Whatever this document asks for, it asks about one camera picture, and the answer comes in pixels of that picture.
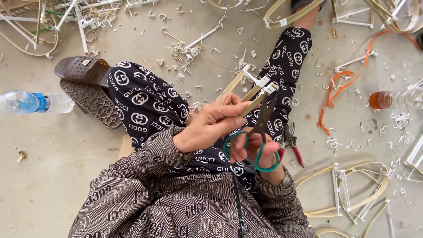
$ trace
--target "brown patterned jacket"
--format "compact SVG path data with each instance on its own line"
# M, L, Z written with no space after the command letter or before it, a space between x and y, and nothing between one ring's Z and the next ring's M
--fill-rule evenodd
M183 154L173 144L182 130L172 125L154 134L141 151L101 171L90 183L69 238L316 237L285 167L279 186L256 173L259 201L231 172L165 176L169 166L191 161L192 153Z

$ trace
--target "blue bottle label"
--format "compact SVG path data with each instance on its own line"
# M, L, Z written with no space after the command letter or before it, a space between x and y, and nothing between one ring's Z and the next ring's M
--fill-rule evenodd
M43 113L46 112L50 107L50 99L48 96L45 96L42 93L33 93L38 100L38 108L34 113Z

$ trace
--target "fingernail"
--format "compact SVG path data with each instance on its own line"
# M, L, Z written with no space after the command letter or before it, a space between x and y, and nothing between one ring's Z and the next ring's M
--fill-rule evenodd
M247 119L245 119L244 117L238 117L237 119L235 119L235 123L237 126L242 126L247 123Z

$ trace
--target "jacket sleeve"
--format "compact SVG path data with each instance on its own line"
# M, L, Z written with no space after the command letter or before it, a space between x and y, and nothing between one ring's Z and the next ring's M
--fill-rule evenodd
M261 212L281 233L301 234L304 238L316 237L313 228L309 227L307 216L302 211L291 174L285 166L283 170L285 178L279 186L267 182L256 172Z
M123 157L90 183L88 198L78 212L68 237L114 237L130 228L132 214L151 203L147 187L170 166L184 167L192 153L184 154L173 144L183 130L170 126L150 136L139 152Z

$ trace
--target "concrete floor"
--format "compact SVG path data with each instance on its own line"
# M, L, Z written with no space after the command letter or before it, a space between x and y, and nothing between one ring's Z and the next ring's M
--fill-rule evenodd
M138 12L134 18L121 10L117 14L117 20L113 22L113 29L119 30L114 32L108 26L96 30L97 40L89 44L89 47L95 46L100 52L99 57L110 64L119 61L134 61L146 68L152 68L152 71L168 82L174 82L180 94L183 95L184 91L191 93L192 97L188 101L193 103L214 100L218 96L216 89L225 88L232 80L230 71L233 71L238 63L233 55L241 58L244 49L247 50L245 61L261 68L282 32L282 29L268 30L264 27L262 16L270 3L266 9L257 10L260 16L254 12L246 15L246 12L231 10L223 22L224 28L203 41L205 50L196 57L195 65L188 67L192 75L184 73L185 78L177 82L174 78L180 71L164 69L164 65L177 64L170 55L170 50L165 48L176 40L163 35L160 28L167 27L169 33L185 42L192 42L200 37L201 33L211 30L223 14L222 10L213 9L208 4L190 1L190 3L183 3L181 10L185 10L185 13L178 15L175 10L178 4L178 2L164 0L154 6L141 6L134 9ZM262 5L262 2L255 1L248 7ZM288 6L289 4L285 4L279 14L287 16L285 12L289 12ZM349 10L362 8L360 3L358 6L348 7L351 8ZM148 17L150 10L156 14L155 18ZM162 21L158 18L159 13L167 14L171 20ZM342 168L372 159L389 166L390 161L405 157L408 151L398 143L402 131L393 128L394 123L389 120L392 111L373 112L371 108L365 108L370 93L406 89L408 85L419 80L418 76L423 75L421 53L406 38L392 33L381 36L375 41L372 49L377 51L379 56L369 60L363 74L350 86L351 92L343 92L335 101L335 107L326 110L324 124L334 128L331 131L332 135L343 144L338 150L342 155L334 157L333 150L326 146L328 136L322 129L316 127L320 107L327 93L327 90L322 88L322 84L328 84L334 75L335 65L364 55L369 36L381 26L378 19L375 20L373 30L342 23L331 25L330 15L331 4L328 2L319 13L319 16L323 17L323 25L316 24L312 31L313 47L308 53L309 60L302 66L297 84L303 87L295 94L299 104L290 114L290 121L294 121L297 126L295 135L298 137L298 147L306 164L306 169L302 169L299 166L291 166L290 161L285 161L294 178L312 173L334 162L338 162ZM369 15L364 13L358 17L358 21L367 21ZM4 22L0 24L2 29L6 29L4 24ZM236 30L242 26L244 31L240 35ZM60 92L59 79L53 73L54 66L61 58L80 55L83 52L79 32L77 27L75 28L68 27L61 31L60 39L63 41L53 54L52 60L24 55L11 47L4 38L0 38L0 53L5 56L0 63L1 91L23 89L33 92ZM332 39L332 31L335 28L338 29L340 36L346 36L345 41L341 41L339 37ZM214 47L220 50L220 54L215 51L210 53L210 49ZM256 58L251 57L249 52L252 50L258 53ZM158 66L157 59L164 59L163 66ZM321 60L320 68L315 67L318 60ZM384 62L386 66L389 66L388 70L384 69ZM361 67L360 63L355 63L347 69L357 74ZM394 81L389 79L390 73L395 75ZM194 94L194 86L202 86L201 92ZM361 91L358 96L353 91L354 87ZM241 86L237 87L236 93L242 95ZM415 136L420 136L419 121L422 119L422 114L411 110L410 118L413 120L406 130ZM2 181L0 210L3 214L0 218L0 231L2 236L65 237L78 209L86 199L89 190L88 183L98 176L101 169L107 168L109 164L116 161L118 149L115 148L120 147L124 128L106 130L94 118L84 115L77 107L71 113L62 115L0 114L0 120L2 122L0 130L4 138L1 145L3 156L0 157L2 164L0 166ZM361 131L360 122L363 122L365 132ZM379 136L378 130L371 134L375 124L379 128L383 125L387 126L388 131L384 137ZM372 139L371 147L368 147L366 143L369 138ZM345 148L351 140L355 141L356 146L362 145L363 148L357 151L355 151L356 147ZM386 149L388 141L393 142L395 153ZM27 158L21 163L16 163L19 157L17 152L20 150L27 153ZM408 172L408 168L400 165L399 168L397 166L395 174L402 176L403 173L408 174ZM369 180L357 174L349 177L348 185L353 202L368 197L371 189L375 187ZM407 189L410 195L405 198L392 196L392 192L399 191L400 188ZM330 176L322 175L307 182L299 189L298 196L305 210L333 206ZM388 189L378 201L383 200L385 196L391 198L390 210L396 236L422 237L423 230L420 232L416 230L419 226L423 227L422 205L419 203L423 190L420 185L404 179L392 179ZM366 222L359 222L358 225L352 224L346 214L340 218L310 218L309 221L312 227L335 227L354 237L360 237L365 225L379 206L376 205L369 212ZM375 221L367 237L389 237L388 226L385 211ZM328 234L325 237L339 236Z

